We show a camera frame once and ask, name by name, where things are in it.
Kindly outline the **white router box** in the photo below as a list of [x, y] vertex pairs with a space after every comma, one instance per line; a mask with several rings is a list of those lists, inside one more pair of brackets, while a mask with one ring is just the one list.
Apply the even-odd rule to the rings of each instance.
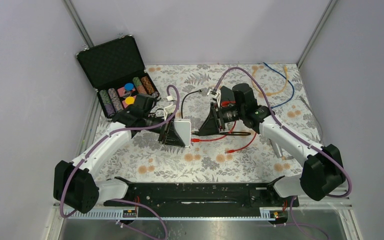
[[190, 119], [175, 119], [174, 129], [180, 139], [183, 141], [186, 148], [191, 145], [192, 124]]

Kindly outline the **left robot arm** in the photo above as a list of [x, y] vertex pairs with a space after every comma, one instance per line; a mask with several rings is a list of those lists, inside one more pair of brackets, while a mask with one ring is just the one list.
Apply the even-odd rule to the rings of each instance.
[[133, 104], [116, 113], [104, 134], [72, 161], [60, 161], [54, 169], [53, 197], [80, 213], [88, 213], [95, 205], [117, 199], [128, 206], [135, 192], [127, 180], [120, 178], [95, 181], [111, 156], [140, 131], [158, 134], [163, 145], [188, 147], [191, 144], [192, 124], [189, 119], [176, 119], [178, 104], [163, 109], [163, 116], [151, 116], [155, 99], [146, 94], [137, 96]]

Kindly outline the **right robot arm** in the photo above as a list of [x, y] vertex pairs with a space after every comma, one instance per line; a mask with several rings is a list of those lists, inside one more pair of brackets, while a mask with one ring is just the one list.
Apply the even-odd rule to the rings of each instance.
[[268, 138], [276, 148], [285, 150], [297, 160], [302, 166], [300, 175], [281, 176], [269, 183], [266, 198], [271, 205], [279, 206], [288, 197], [303, 194], [320, 201], [345, 182], [337, 147], [312, 142], [289, 128], [270, 107], [258, 104], [247, 83], [235, 85], [231, 93], [233, 102], [222, 106], [221, 91], [208, 89], [207, 95], [213, 100], [208, 117], [199, 129], [200, 135], [218, 134], [228, 123], [242, 121], [247, 128]]

